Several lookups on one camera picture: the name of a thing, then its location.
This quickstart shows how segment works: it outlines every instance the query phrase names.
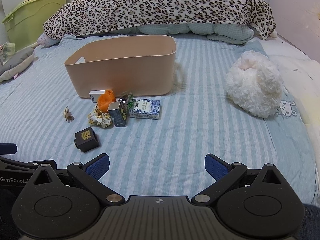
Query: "gray plush toy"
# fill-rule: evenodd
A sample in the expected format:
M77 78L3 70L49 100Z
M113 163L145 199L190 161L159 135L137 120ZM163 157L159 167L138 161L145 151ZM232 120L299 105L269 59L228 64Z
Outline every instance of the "gray plush toy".
M13 78L24 71L33 61L33 48L25 48L14 54L3 66L0 66L0 82Z

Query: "metal screw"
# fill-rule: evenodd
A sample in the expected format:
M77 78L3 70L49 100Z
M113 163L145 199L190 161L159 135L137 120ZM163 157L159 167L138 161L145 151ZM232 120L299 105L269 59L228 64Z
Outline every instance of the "metal screw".
M203 203L203 202L208 202L210 200L210 197L207 195L200 194L195 196L195 200L197 202Z
M120 200L122 200L122 197L118 194L111 194L106 197L106 200L108 200L109 202L119 202Z

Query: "dark blue jeans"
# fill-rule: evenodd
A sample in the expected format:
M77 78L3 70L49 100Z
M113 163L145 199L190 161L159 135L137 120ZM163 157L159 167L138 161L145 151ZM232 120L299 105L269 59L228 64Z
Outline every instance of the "dark blue jeans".
M0 240L18 240L20 234L13 224L11 208L16 197L7 190L0 190ZM306 215L300 231L296 234L298 240L320 240L320 208L305 205Z

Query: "cartoon bunny embroidery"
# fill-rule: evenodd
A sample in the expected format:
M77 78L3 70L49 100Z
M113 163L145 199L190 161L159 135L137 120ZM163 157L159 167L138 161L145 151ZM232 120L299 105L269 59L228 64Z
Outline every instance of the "cartoon bunny embroidery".
M282 100L279 104L279 107L281 109L281 112L284 116L290 117L290 116L297 116L297 112L292 110L291 106L295 106L296 103L293 101L285 101Z

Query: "small blue box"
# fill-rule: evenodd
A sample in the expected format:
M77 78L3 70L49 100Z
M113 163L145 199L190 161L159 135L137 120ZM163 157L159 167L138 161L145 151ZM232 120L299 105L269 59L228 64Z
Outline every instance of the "small blue box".
M126 114L123 109L121 101L110 103L108 113L116 127L123 127L126 125Z
M134 99L129 110L132 118L159 119L160 100Z

